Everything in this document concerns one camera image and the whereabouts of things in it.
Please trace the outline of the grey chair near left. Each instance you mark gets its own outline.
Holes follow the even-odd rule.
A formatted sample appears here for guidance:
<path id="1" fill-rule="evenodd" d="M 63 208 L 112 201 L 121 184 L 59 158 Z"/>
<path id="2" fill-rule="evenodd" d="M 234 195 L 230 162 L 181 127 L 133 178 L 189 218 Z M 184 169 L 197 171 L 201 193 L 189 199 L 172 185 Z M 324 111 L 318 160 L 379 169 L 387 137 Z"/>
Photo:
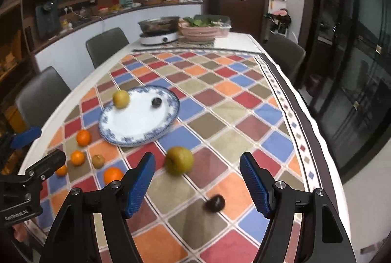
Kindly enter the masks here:
<path id="1" fill-rule="evenodd" d="M 70 92 L 60 74 L 49 66 L 23 87 L 15 103 L 28 127 L 43 127 Z"/>

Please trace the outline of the grey chair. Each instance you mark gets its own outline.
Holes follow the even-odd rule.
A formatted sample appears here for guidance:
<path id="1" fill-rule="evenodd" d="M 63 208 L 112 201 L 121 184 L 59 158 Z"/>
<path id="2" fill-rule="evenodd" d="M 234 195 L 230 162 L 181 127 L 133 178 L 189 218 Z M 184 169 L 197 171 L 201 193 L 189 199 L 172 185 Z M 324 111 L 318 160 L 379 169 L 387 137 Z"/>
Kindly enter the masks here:
<path id="1" fill-rule="evenodd" d="M 23 87 L 15 103 L 28 127 L 43 127 L 70 92 L 60 74 L 49 66 Z"/>
<path id="2" fill-rule="evenodd" d="M 270 33 L 264 43 L 268 55 L 280 66 L 282 72 L 295 83 L 299 68 L 305 58 L 305 50 L 281 34 Z"/>
<path id="3" fill-rule="evenodd" d="M 129 41 L 120 28 L 112 28 L 94 36 L 86 42 L 86 48 L 94 68 L 127 46 Z"/>

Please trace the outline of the yellow pear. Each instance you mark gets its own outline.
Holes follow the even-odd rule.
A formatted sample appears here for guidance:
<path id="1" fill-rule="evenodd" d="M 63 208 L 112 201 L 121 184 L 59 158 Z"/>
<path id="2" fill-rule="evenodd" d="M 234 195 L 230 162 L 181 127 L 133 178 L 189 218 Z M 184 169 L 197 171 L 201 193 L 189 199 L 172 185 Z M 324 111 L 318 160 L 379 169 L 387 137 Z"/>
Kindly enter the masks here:
<path id="1" fill-rule="evenodd" d="M 124 109 L 130 102 L 130 95 L 125 90 L 118 90 L 113 94 L 113 104 L 117 109 Z"/>

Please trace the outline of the black water dispenser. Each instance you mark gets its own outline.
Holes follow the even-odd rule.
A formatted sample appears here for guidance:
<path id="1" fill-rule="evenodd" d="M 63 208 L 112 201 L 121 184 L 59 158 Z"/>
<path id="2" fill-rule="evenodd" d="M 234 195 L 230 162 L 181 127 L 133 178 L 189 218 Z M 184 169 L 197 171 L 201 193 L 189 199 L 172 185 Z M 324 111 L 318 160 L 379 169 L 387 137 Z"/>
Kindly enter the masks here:
<path id="1" fill-rule="evenodd" d="M 41 39 L 52 37 L 60 32 L 61 24 L 57 0 L 36 5 L 35 14 L 38 35 Z"/>

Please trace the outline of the colourful checkered tablecloth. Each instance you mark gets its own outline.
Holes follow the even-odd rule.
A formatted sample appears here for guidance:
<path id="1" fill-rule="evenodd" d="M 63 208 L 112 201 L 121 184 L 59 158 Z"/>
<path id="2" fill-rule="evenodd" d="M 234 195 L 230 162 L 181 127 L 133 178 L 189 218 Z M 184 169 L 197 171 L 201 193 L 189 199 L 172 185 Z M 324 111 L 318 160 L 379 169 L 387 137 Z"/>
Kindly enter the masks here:
<path id="1" fill-rule="evenodd" d="M 98 122 L 114 92 L 146 85 L 165 87 L 179 98 L 173 126 L 162 138 L 136 148 L 108 143 Z M 28 153 L 25 166 L 56 149 L 67 158 L 80 150 L 86 158 L 81 166 L 68 163 L 66 176 L 44 182 L 43 213 L 29 229 L 44 241 L 70 189 L 101 189 L 107 168 L 130 170 L 150 152 L 156 171 L 140 210 L 128 221 L 143 261 L 251 262 L 268 221 L 255 209 L 241 177 L 243 152 L 293 189 L 321 187 L 334 194 L 327 148 L 299 102 L 258 55 L 177 49 L 116 56 L 73 88 Z M 91 134 L 86 147 L 76 142 L 82 129 Z M 166 171 L 164 159 L 173 146 L 192 152 L 190 172 Z M 96 154 L 105 159 L 101 169 L 92 165 Z M 225 208 L 210 213 L 205 202 L 217 194 Z"/>

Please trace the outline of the blue white porcelain plate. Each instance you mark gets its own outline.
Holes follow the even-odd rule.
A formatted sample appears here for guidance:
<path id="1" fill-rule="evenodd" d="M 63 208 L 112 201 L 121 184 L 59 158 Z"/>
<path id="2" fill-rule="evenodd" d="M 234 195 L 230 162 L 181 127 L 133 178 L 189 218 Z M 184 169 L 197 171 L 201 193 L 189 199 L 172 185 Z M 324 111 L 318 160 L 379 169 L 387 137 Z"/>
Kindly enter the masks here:
<path id="1" fill-rule="evenodd" d="M 110 102 L 99 117 L 101 137 L 112 145 L 135 147 L 163 136 L 174 124 L 180 100 L 165 87 L 146 85 L 128 90 L 130 102 L 124 109 L 117 109 Z M 153 108 L 153 98 L 160 97 L 162 105 Z"/>

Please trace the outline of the brown kiwi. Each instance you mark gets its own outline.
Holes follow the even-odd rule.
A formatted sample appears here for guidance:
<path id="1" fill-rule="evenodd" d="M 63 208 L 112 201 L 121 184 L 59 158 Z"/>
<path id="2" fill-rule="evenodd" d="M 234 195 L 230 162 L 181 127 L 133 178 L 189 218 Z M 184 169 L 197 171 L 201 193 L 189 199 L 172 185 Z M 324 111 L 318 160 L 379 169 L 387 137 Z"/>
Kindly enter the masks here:
<path id="1" fill-rule="evenodd" d="M 102 155 L 96 154 L 91 158 L 92 165 L 95 169 L 101 169 L 105 165 L 105 159 Z"/>

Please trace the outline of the steel pot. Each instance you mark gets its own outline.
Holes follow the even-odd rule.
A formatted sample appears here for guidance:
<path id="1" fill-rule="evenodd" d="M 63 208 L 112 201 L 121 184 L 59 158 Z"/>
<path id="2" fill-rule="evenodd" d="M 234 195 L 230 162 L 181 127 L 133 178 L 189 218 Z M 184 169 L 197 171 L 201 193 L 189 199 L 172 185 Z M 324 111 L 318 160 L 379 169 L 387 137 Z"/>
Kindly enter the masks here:
<path id="1" fill-rule="evenodd" d="M 144 34 L 164 34 L 178 29 L 179 16 L 165 16 L 157 19 L 148 19 L 139 22 Z"/>

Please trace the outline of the dark plum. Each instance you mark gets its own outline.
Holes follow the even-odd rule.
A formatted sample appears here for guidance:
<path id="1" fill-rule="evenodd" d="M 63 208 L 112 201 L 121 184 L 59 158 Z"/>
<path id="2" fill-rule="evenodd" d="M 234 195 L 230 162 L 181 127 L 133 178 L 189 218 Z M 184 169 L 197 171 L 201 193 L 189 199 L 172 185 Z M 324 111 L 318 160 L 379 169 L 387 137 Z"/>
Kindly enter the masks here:
<path id="1" fill-rule="evenodd" d="M 204 208 L 210 213 L 218 213 L 225 208 L 225 199 L 220 194 L 214 195 L 205 202 Z"/>
<path id="2" fill-rule="evenodd" d="M 160 97 L 155 97 L 155 98 L 153 98 L 151 104 L 152 104 L 153 108 L 158 108 L 158 107 L 160 107 L 160 105 L 162 105 L 162 99 Z"/>

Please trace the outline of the grey chair right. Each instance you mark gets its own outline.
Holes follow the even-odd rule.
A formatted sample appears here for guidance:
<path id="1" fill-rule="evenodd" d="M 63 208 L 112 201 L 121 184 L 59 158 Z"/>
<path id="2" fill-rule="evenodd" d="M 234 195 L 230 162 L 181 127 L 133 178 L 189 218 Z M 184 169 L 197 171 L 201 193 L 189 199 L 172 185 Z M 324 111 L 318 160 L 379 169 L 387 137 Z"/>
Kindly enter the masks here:
<path id="1" fill-rule="evenodd" d="M 305 58 L 305 50 L 281 34 L 270 33 L 264 43 L 268 55 L 280 66 L 282 72 L 295 83 L 299 68 Z"/>

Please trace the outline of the clear plastic container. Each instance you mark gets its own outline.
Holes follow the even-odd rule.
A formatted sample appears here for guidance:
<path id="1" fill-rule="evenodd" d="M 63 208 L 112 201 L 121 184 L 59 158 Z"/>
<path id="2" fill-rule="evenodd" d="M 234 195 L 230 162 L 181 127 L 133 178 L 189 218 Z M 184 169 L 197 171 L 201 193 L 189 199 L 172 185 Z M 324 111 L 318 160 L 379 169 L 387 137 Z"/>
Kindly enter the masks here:
<path id="1" fill-rule="evenodd" d="M 217 34 L 217 38 L 226 38 L 229 36 L 229 32 L 231 31 L 231 25 L 227 23 L 221 23 L 218 25 L 219 32 Z"/>

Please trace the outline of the large orange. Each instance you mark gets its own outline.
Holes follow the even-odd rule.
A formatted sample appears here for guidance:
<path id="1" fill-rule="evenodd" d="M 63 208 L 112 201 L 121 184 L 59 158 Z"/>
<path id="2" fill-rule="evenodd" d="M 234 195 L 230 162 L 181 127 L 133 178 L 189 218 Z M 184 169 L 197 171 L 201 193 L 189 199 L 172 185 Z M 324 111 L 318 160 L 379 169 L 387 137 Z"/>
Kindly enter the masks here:
<path id="1" fill-rule="evenodd" d="M 123 178 L 123 171 L 118 167 L 107 168 L 103 172 L 103 181 L 105 185 L 110 184 L 113 181 L 121 181 Z"/>

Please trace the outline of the pink basket with greens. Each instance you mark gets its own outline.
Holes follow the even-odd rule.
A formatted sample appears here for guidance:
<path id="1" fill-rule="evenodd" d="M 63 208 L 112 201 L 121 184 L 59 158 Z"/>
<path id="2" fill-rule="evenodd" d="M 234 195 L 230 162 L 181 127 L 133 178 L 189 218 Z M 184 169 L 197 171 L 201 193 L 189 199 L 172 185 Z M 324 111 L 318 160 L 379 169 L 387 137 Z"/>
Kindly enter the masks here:
<path id="1" fill-rule="evenodd" d="M 218 26 L 194 26 L 186 19 L 178 22 L 178 29 L 182 36 L 192 42 L 206 42 L 214 40 L 219 34 Z"/>

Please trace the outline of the grey chair far left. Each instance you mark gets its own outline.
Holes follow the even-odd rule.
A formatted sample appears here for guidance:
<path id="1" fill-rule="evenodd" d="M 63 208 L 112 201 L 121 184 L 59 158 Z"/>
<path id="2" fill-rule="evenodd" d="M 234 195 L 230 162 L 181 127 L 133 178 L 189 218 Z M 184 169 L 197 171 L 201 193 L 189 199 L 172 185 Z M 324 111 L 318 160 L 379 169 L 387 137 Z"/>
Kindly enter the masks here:
<path id="1" fill-rule="evenodd" d="M 127 46 L 129 41 L 120 28 L 112 28 L 94 36 L 86 42 L 86 48 L 94 68 Z"/>

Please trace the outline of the white induction cooker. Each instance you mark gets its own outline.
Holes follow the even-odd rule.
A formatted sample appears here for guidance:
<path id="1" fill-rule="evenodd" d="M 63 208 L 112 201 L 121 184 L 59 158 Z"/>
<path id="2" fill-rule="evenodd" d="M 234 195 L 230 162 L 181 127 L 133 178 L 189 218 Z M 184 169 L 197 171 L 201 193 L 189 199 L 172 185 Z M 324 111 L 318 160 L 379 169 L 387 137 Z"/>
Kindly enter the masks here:
<path id="1" fill-rule="evenodd" d="M 146 34 L 140 35 L 140 43 L 144 46 L 156 46 L 168 44 L 176 41 L 179 38 L 178 31 L 167 32 L 163 34 Z"/>

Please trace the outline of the small orange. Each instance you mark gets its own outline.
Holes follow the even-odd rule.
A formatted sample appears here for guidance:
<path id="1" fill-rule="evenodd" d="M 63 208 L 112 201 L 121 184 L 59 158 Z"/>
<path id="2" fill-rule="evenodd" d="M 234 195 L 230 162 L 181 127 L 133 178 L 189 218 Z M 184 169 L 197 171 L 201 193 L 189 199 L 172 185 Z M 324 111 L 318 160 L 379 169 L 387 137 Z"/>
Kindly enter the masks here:
<path id="1" fill-rule="evenodd" d="M 55 174 L 58 177 L 64 177 L 68 173 L 68 167 L 66 165 L 63 165 L 62 167 L 58 168 L 57 171 L 55 171 Z"/>

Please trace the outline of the green apple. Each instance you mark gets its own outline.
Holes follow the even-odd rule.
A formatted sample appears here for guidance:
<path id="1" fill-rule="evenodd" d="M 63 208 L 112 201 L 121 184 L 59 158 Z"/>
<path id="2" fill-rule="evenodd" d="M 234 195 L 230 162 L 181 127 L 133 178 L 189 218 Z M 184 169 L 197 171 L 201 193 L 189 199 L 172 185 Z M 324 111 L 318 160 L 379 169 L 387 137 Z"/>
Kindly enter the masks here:
<path id="1" fill-rule="evenodd" d="M 166 171 L 171 175 L 182 175 L 192 170 L 194 156 L 185 147 L 173 146 L 166 152 L 164 165 Z"/>

